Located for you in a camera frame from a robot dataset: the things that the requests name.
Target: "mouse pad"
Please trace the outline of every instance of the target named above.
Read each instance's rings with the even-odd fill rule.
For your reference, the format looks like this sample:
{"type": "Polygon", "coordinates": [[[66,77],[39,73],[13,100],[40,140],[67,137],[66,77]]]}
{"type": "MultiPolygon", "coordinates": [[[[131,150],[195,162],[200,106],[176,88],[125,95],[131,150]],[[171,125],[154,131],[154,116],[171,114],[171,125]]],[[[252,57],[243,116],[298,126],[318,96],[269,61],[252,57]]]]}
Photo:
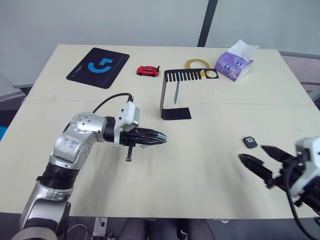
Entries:
{"type": "Polygon", "coordinates": [[[66,79],[108,89],[128,58],[128,54],[94,47],[66,79]]]}

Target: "blue logo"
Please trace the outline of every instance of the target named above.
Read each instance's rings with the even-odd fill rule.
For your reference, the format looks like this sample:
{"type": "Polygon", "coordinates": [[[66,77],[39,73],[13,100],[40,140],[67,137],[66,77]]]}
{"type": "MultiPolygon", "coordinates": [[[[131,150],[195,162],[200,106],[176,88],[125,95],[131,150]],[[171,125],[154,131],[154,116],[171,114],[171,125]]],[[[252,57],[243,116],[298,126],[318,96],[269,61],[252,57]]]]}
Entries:
{"type": "MultiPolygon", "coordinates": [[[[109,63],[109,64],[111,64],[113,62],[113,60],[112,59],[109,59],[109,58],[102,58],[102,60],[100,61],[100,63],[99,63],[99,65],[100,66],[103,66],[103,65],[105,65],[106,63],[109,63]]],[[[104,67],[104,68],[95,68],[95,64],[93,63],[93,62],[89,62],[89,64],[88,64],[88,69],[91,71],[91,72],[93,72],[93,73],[95,73],[95,74],[102,74],[102,73],[105,73],[105,72],[107,72],[107,71],[109,71],[110,69],[111,69],[111,66],[106,66],[106,67],[104,67]]]]}
{"type": "Polygon", "coordinates": [[[68,141],[69,141],[69,139],[68,139],[68,138],[65,138],[65,139],[63,140],[63,145],[64,145],[64,146],[67,145],[67,144],[68,144],[68,141]]]}
{"type": "Polygon", "coordinates": [[[70,143],[70,145],[69,145],[69,148],[74,149],[75,146],[77,146],[77,144],[78,144],[78,143],[77,143],[76,141],[71,140],[71,143],[70,143]]]}

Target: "red toy car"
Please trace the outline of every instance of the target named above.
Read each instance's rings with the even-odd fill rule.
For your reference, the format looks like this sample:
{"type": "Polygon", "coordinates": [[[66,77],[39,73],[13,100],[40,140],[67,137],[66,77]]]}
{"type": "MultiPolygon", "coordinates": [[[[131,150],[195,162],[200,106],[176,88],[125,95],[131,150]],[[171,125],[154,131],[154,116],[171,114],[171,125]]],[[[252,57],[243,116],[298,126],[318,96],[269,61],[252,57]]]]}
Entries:
{"type": "Polygon", "coordinates": [[[154,67],[154,66],[140,66],[138,67],[138,69],[136,70],[136,74],[138,75],[146,75],[146,76],[158,76],[159,75],[159,68],[158,67],[154,67]]]}

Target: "metal bracket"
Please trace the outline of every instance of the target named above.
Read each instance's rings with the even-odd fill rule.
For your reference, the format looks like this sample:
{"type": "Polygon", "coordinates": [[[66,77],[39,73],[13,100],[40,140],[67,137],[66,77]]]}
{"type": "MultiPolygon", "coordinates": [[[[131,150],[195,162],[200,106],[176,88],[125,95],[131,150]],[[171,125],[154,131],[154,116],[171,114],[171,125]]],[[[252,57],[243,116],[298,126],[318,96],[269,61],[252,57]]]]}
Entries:
{"type": "Polygon", "coordinates": [[[100,237],[103,238],[106,236],[106,230],[107,230],[107,217],[100,217],[97,216],[94,221],[94,228],[93,228],[93,236],[94,237],[100,237]]]}

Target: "tissue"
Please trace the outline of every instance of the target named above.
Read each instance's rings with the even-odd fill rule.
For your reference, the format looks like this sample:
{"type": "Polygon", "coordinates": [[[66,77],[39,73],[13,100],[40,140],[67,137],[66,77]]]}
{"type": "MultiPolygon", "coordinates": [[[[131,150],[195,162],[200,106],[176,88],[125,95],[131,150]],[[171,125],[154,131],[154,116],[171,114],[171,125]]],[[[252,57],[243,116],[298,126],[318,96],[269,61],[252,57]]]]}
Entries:
{"type": "Polygon", "coordinates": [[[249,71],[254,62],[250,57],[259,47],[239,40],[218,58],[214,68],[233,81],[237,81],[249,71]]]}

